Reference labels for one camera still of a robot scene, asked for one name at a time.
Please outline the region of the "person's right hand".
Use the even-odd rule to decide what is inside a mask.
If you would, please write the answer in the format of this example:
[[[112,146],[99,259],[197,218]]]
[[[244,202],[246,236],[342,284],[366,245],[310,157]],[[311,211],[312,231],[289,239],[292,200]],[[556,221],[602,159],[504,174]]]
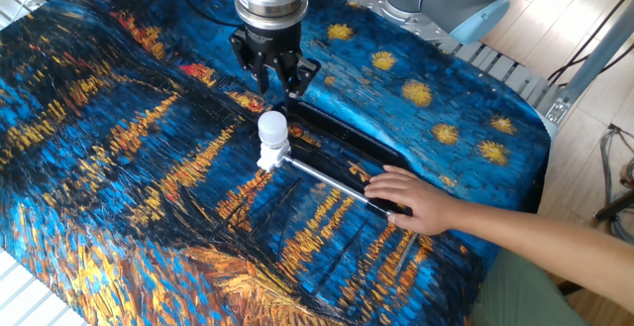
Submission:
[[[383,168],[384,173],[370,179],[365,196],[389,200],[412,210],[411,216],[390,215],[391,224],[428,236],[458,227],[458,200],[405,169],[392,165]]]

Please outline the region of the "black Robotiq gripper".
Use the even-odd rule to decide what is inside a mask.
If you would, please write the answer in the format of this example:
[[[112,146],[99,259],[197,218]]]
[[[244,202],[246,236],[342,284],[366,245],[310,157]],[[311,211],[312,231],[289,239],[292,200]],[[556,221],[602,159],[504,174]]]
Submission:
[[[302,96],[317,75],[321,63],[301,54],[301,23],[266,30],[246,24],[230,36],[230,44],[240,67],[249,71],[257,82],[259,94],[269,88],[267,56],[275,56],[276,73],[287,97]]]

